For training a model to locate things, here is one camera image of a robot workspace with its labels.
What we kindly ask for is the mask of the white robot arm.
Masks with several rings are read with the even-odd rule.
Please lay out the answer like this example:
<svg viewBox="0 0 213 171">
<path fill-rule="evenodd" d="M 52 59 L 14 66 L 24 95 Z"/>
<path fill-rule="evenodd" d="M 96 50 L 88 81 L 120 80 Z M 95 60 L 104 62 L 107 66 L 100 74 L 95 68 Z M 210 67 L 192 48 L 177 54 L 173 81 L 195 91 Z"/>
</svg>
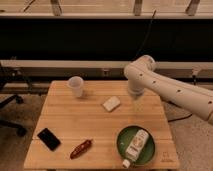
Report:
<svg viewBox="0 0 213 171">
<path fill-rule="evenodd" d="M 213 91 L 162 76 L 154 72 L 155 68 L 156 63 L 149 55 L 125 66 L 131 96 L 139 97 L 148 88 L 213 125 Z"/>
</svg>

